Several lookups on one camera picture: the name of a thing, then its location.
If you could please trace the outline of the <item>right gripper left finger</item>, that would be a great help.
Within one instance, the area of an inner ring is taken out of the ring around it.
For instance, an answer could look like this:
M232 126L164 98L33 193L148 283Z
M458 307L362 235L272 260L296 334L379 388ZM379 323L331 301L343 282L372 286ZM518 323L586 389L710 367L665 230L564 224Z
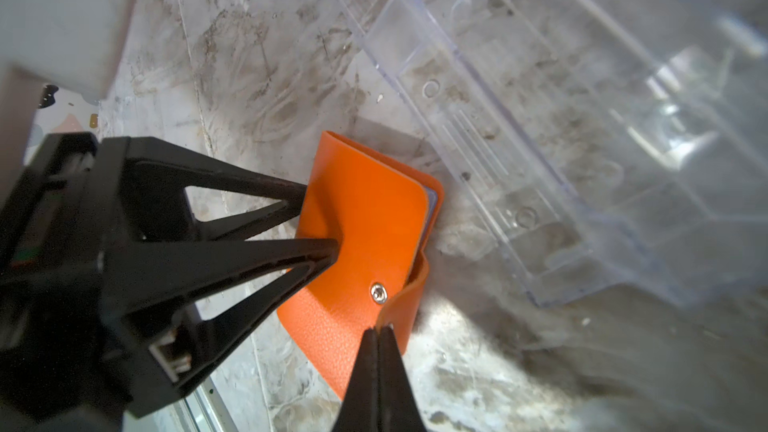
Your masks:
M338 431L378 430L378 335L363 333L346 394L332 428Z

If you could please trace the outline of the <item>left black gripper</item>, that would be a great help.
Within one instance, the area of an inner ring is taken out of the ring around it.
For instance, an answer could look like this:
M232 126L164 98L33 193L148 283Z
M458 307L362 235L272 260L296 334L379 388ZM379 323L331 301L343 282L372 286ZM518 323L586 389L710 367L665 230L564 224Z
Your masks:
M141 242L106 254L121 181L155 154L152 137L51 134L24 167L1 210L3 430L152 429L155 411L193 392L336 261L334 239ZM272 272L200 317L197 302Z

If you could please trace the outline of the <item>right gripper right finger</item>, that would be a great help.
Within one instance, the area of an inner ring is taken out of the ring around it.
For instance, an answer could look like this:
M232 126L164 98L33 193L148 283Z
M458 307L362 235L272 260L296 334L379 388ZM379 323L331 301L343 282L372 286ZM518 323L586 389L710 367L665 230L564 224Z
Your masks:
M378 430L426 432L392 327L378 332Z

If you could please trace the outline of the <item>orange card holder wallet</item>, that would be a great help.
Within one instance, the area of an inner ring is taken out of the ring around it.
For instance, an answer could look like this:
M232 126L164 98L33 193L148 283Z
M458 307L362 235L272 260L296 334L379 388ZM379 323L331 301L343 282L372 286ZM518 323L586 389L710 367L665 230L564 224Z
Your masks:
M299 238L335 239L337 261L278 308L284 329L344 397L365 330L391 325L407 349L444 200L435 177L334 132L322 133Z

